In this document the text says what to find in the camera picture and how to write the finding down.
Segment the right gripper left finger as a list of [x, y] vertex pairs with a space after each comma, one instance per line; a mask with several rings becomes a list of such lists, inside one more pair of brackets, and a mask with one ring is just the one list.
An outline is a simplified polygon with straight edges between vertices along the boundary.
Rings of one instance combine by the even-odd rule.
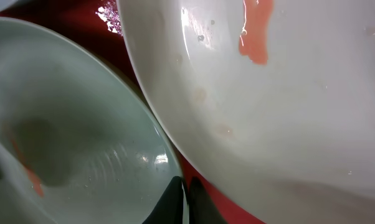
[[143, 224], [182, 224], [183, 206], [182, 178], [174, 176]]

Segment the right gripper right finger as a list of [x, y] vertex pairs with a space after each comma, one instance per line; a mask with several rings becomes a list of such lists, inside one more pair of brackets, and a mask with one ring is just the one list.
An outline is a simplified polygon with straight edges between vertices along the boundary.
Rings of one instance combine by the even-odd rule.
[[190, 224], [227, 224], [198, 177], [191, 179], [187, 202]]

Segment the mint green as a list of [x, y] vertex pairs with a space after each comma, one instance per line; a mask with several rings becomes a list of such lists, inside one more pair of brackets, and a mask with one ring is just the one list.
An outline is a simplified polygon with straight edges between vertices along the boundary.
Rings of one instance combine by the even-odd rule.
[[169, 141], [123, 79], [58, 33], [0, 17], [0, 223], [143, 223], [174, 176]]

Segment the white plate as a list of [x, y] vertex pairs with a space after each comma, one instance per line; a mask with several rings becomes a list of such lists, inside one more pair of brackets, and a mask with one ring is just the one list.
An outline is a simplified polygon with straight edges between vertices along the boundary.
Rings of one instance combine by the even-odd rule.
[[118, 1], [181, 154], [265, 223], [375, 223], [375, 0]]

